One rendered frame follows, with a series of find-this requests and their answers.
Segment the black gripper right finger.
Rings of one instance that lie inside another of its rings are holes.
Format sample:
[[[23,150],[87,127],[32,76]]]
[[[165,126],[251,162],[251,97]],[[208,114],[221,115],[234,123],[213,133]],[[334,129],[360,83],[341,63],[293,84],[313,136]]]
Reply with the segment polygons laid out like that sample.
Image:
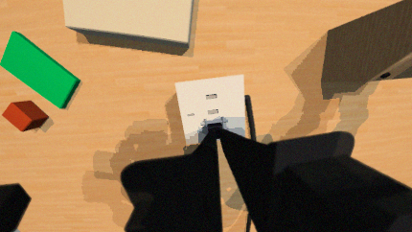
[[[221,128],[220,143],[257,232],[276,232],[285,166],[347,154],[354,136],[333,131],[262,144]]]

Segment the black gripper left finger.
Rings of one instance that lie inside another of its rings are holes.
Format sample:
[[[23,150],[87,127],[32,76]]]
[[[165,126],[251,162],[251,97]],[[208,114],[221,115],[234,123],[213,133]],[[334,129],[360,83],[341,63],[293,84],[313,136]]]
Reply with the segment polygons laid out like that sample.
[[[123,168],[121,182],[133,207],[137,201],[203,193],[211,222],[222,231],[217,135],[210,130],[191,154],[133,162]]]

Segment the green rectangular block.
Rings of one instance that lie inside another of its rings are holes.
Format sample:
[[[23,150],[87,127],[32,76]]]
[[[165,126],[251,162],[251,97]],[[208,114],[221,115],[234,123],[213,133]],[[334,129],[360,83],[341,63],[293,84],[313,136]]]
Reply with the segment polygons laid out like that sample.
[[[59,109],[66,108],[80,83],[79,78],[16,31],[11,32],[0,65]]]

